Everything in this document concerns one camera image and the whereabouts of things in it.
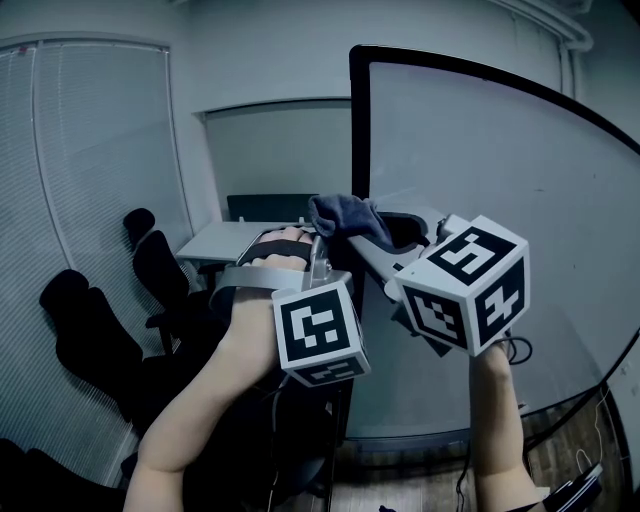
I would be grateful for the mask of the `white desk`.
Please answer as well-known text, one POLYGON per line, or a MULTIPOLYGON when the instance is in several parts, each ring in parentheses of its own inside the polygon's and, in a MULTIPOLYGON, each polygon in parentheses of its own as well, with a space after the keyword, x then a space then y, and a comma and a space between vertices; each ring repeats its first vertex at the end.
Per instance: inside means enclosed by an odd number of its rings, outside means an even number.
POLYGON ((287 224, 275 222, 212 222, 177 253, 179 260, 195 263, 230 264, 222 285, 254 288, 291 288, 300 291, 305 275, 290 268, 255 267, 236 262, 264 233, 282 231, 287 224))

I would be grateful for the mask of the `large whiteboard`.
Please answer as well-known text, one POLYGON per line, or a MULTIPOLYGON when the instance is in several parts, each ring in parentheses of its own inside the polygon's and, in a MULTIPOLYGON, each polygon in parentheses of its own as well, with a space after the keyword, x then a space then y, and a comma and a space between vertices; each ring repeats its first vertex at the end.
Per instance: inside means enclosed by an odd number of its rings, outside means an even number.
MULTIPOLYGON (((585 402, 640 338, 640 142, 487 65, 378 46, 349 60, 353 193, 484 216, 528 241, 529 309, 498 340, 512 345, 518 399, 527 413, 585 402)), ((473 357, 415 332, 360 257, 357 270, 372 372, 354 384, 347 439, 463 439, 473 357)))

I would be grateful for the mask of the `person's left hand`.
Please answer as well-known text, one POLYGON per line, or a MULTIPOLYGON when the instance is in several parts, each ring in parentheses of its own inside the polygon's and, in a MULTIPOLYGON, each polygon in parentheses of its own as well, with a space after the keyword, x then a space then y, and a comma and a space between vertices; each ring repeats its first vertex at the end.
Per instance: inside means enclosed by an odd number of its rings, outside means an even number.
POLYGON ((275 247, 276 242, 293 242, 296 247, 302 244, 311 245, 313 235, 301 228, 288 226, 282 230, 270 231, 263 234, 253 246, 254 252, 247 251, 238 261, 241 266, 253 266, 264 268, 281 268, 295 271, 306 271, 309 265, 306 256, 297 254, 286 255, 277 252, 267 253, 268 249, 275 247))

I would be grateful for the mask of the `white ceiling pipe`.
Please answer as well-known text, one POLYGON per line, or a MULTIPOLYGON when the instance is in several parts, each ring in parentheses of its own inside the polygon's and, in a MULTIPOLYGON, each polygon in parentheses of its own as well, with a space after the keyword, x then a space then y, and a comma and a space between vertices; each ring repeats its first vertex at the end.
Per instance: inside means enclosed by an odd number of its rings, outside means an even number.
POLYGON ((593 48, 592 35, 569 15, 546 0, 488 0, 537 23, 561 39, 568 50, 588 52, 593 48))

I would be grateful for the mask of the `white window blinds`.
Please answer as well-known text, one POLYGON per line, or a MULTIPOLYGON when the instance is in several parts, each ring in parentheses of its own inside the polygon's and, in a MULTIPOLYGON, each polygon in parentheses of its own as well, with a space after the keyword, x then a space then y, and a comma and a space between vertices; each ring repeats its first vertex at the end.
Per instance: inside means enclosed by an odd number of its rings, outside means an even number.
POLYGON ((39 303, 59 272, 100 289, 147 356, 160 305, 123 227, 146 208, 172 249, 192 234, 176 156, 167 49, 108 40, 0 47, 0 438, 113 485, 134 445, 115 401, 67 371, 39 303))

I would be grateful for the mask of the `white vertical pipe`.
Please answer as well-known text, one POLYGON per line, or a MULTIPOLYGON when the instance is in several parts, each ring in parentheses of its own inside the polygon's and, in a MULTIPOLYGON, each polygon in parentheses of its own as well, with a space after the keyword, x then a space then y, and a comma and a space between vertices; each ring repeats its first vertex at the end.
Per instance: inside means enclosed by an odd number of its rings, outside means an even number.
POLYGON ((561 93, 573 100, 579 101, 582 96, 581 59, 579 52, 561 42, 558 45, 560 62, 560 90, 561 93))

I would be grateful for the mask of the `black office chair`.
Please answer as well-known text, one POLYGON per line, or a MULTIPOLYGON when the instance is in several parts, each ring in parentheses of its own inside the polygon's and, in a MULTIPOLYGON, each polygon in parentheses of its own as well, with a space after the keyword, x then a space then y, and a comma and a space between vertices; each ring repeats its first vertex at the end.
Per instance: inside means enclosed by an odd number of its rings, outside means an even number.
POLYGON ((127 422, 143 434, 154 420, 153 365, 121 325, 104 293, 66 269, 44 288, 39 303, 56 331, 56 355, 73 375, 116 402, 127 422))
POLYGON ((0 439, 0 512, 122 512, 125 492, 73 473, 37 449, 0 439))
POLYGON ((321 487, 339 389, 307 388, 277 362, 230 405, 188 466, 185 512, 267 511, 321 487))
POLYGON ((154 215, 145 208, 134 209, 123 226, 132 246, 134 274, 163 308, 148 318, 146 327, 159 331, 165 352, 172 352, 175 339, 185 346, 218 341, 224 325, 209 307, 211 292, 192 289, 164 233, 155 228, 154 215))

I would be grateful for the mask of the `person's right forearm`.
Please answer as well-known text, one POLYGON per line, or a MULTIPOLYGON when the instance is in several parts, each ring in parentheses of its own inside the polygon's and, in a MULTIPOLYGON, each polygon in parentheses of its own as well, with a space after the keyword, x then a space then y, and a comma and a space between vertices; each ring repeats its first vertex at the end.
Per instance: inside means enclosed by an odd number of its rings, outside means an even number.
POLYGON ((471 461, 480 512, 546 512, 524 459, 512 373, 502 343, 469 361, 471 461))

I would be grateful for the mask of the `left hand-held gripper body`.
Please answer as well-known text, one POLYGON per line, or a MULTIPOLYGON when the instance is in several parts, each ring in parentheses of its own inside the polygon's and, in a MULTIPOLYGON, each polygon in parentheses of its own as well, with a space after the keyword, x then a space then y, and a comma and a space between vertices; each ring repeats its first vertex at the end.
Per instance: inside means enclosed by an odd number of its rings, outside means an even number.
POLYGON ((265 290, 273 303, 281 369, 307 387, 350 380, 371 372, 358 315, 352 274, 330 262, 329 244, 273 240, 258 234, 227 266, 210 308, 230 315, 232 293, 265 290))

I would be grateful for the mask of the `person's left forearm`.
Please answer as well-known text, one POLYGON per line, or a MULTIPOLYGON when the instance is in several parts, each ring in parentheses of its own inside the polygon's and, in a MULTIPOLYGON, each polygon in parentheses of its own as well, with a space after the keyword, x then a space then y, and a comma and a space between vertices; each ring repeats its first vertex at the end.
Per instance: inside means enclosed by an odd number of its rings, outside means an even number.
POLYGON ((123 512, 183 512, 187 466, 230 405, 277 362, 271 293, 238 289, 230 326, 216 350, 143 436, 123 512))

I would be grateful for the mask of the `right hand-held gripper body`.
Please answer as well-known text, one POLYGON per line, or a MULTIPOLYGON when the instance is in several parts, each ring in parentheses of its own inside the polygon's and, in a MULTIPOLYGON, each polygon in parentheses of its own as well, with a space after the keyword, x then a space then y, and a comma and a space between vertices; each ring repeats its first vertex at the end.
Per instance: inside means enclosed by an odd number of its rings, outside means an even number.
POLYGON ((384 291, 415 332, 476 357, 529 309, 529 243, 484 216, 450 215, 437 235, 384 291))

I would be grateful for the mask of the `black desk screen panel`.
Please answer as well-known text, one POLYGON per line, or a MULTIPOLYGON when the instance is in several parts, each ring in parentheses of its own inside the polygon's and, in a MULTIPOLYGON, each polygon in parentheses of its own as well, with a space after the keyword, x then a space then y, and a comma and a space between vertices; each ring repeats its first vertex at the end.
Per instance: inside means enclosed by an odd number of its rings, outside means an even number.
POLYGON ((308 222, 309 200, 313 194, 228 195, 231 221, 294 223, 308 222))

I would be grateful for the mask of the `blue-grey cloth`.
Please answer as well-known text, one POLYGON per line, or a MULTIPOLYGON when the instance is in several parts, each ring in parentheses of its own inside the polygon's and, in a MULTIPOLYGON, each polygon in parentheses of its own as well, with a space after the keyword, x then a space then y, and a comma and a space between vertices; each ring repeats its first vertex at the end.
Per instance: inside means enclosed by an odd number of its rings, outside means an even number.
POLYGON ((315 195, 308 204, 313 227, 331 246, 338 247, 354 236, 365 236, 382 248, 393 248, 391 233, 370 199, 343 194, 315 195))

